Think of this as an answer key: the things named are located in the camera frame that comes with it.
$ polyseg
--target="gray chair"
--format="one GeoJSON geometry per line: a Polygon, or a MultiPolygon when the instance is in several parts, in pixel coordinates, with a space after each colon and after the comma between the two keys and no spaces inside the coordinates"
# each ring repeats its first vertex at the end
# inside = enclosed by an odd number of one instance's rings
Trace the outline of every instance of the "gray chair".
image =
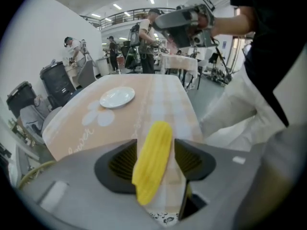
{"type": "Polygon", "coordinates": [[[85,88],[91,83],[96,81],[93,66],[94,66],[93,61],[88,60],[86,61],[84,67],[81,69],[78,75],[77,81],[81,85],[82,88],[85,88]]]}

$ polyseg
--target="railing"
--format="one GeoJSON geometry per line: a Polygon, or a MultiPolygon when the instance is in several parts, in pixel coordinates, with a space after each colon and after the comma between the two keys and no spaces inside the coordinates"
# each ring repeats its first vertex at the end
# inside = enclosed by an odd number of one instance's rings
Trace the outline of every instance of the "railing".
{"type": "MultiPolygon", "coordinates": [[[[146,19],[150,9],[151,8],[142,8],[142,9],[137,9],[137,10],[124,11],[121,13],[110,15],[101,20],[94,19],[92,17],[87,17],[87,16],[81,16],[81,17],[83,17],[85,20],[91,23],[95,28],[102,30],[104,28],[107,28],[109,26],[113,26],[116,24],[146,19]]],[[[175,10],[171,8],[158,8],[158,9],[162,10],[164,13],[169,13],[175,10]]]]}

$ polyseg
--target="ceiling light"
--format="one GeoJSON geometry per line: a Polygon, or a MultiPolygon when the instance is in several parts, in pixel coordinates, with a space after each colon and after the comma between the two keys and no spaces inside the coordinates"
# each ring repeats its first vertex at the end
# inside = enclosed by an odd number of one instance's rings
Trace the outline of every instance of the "ceiling light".
{"type": "Polygon", "coordinates": [[[121,10],[121,7],[118,6],[117,4],[113,4],[114,7],[118,8],[119,10],[121,10]]]}
{"type": "Polygon", "coordinates": [[[152,4],[154,4],[154,0],[150,0],[150,2],[151,2],[152,4]]]}

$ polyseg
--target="checkered tablecloth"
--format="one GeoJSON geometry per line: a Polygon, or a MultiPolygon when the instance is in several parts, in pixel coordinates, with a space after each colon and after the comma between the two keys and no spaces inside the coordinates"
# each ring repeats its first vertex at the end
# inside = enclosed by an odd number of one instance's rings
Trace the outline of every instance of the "checkered tablecloth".
{"type": "MultiPolygon", "coordinates": [[[[202,142],[196,115],[178,77],[160,74],[107,75],[95,81],[69,101],[49,123],[43,139],[58,161],[81,150],[136,138],[138,154],[150,126],[164,120],[174,138],[202,142]],[[105,109],[100,97],[115,87],[135,90],[135,98],[119,109],[105,109]]],[[[179,212],[185,177],[175,161],[174,145],[161,186],[145,206],[153,214],[179,212]]]]}
{"type": "Polygon", "coordinates": [[[165,69],[184,69],[190,73],[193,78],[197,78],[197,59],[178,55],[161,55],[159,66],[161,74],[165,74],[165,69]]]}

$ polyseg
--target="white label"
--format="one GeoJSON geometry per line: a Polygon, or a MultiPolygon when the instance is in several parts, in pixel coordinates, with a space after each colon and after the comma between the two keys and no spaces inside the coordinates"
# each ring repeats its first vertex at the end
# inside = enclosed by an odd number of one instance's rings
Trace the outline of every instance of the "white label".
{"type": "Polygon", "coordinates": [[[236,157],[234,157],[233,159],[232,159],[232,161],[233,162],[236,162],[236,163],[239,163],[239,164],[244,164],[245,163],[245,158],[242,158],[242,157],[238,157],[238,156],[236,156],[236,157]]]}

